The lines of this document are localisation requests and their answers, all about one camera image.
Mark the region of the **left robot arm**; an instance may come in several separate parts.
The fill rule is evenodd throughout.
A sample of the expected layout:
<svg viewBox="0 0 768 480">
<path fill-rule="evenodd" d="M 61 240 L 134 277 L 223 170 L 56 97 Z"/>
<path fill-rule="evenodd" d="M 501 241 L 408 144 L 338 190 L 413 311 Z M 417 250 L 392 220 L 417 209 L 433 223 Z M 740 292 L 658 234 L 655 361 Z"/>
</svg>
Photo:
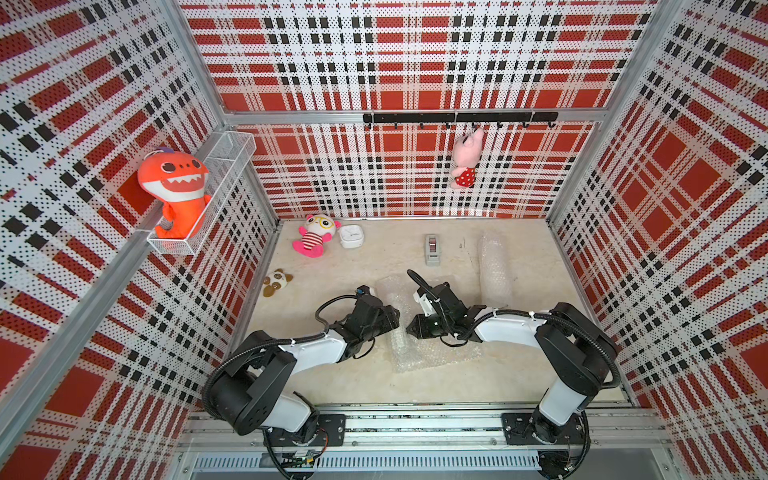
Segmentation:
<svg viewBox="0 0 768 480">
<path fill-rule="evenodd" d="M 320 413 L 301 394 L 284 392 L 290 378 L 360 358 L 364 345 L 373 346 L 378 337 L 400 326 L 400 313 L 363 285 L 321 304 L 315 320 L 323 329 L 313 335 L 274 338 L 263 330 L 249 334 L 208 377 L 202 390 L 204 410 L 241 436 L 270 430 L 298 445 L 311 443 L 321 431 Z"/>
</svg>

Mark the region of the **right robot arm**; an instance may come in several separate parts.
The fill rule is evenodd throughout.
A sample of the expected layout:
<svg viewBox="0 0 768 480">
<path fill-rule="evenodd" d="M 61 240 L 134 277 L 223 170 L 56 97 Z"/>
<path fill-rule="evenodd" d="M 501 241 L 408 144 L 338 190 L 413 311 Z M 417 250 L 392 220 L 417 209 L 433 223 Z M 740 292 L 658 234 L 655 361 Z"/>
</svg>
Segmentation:
<svg viewBox="0 0 768 480">
<path fill-rule="evenodd" d="M 508 343 L 540 350 L 556 380 L 530 416 L 530 436 L 554 445 L 569 426 L 586 428 L 585 410 L 602 390 L 621 385 L 615 342 L 575 306 L 559 302 L 544 312 L 466 306 L 447 282 L 432 286 L 409 269 L 422 312 L 406 327 L 417 339 L 439 338 L 449 347 Z"/>
</svg>

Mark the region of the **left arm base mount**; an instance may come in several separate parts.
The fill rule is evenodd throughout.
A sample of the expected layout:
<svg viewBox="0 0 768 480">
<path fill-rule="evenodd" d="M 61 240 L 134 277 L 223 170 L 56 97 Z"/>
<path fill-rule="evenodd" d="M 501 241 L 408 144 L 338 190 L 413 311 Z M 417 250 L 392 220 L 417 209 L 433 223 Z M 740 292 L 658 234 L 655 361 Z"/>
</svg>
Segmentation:
<svg viewBox="0 0 768 480">
<path fill-rule="evenodd" d="M 273 447 L 342 446 L 347 417 L 344 414 L 312 413 L 296 432 L 270 427 L 264 431 L 264 445 Z"/>
</svg>

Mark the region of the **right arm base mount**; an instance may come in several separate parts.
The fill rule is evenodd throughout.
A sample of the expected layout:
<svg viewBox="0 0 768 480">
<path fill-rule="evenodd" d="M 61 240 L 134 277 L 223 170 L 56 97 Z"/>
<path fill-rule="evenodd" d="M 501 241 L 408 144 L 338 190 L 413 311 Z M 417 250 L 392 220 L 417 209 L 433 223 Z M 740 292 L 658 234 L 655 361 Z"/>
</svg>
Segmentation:
<svg viewBox="0 0 768 480">
<path fill-rule="evenodd" d="M 591 444 L 586 411 L 574 413 L 559 426 L 538 410 L 532 413 L 505 413 L 502 429 L 508 445 L 554 446 L 567 448 Z"/>
</svg>

